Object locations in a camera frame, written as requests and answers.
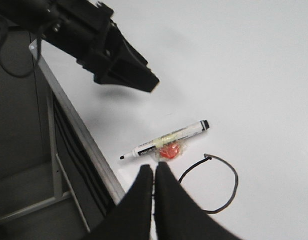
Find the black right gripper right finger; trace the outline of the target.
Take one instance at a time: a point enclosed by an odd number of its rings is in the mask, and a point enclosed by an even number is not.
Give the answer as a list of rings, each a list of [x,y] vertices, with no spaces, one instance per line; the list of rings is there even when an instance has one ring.
[[[154,219],[159,240],[237,240],[188,195],[168,164],[155,172]]]

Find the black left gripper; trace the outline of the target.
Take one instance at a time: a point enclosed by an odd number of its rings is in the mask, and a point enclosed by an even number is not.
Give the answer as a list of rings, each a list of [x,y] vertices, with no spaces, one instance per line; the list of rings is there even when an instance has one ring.
[[[0,0],[0,65],[17,78],[33,72],[15,73],[3,64],[2,48],[8,36],[8,21],[12,21],[36,35],[38,61],[45,40],[73,56],[94,74],[96,83],[150,93],[160,80],[113,23],[112,13],[101,2],[93,5],[87,0]]]

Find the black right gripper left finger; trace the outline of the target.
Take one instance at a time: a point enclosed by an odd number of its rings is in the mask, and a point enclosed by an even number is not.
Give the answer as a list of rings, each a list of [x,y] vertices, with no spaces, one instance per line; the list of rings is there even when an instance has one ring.
[[[132,186],[105,220],[90,233],[91,240],[150,238],[153,171],[142,165]]]

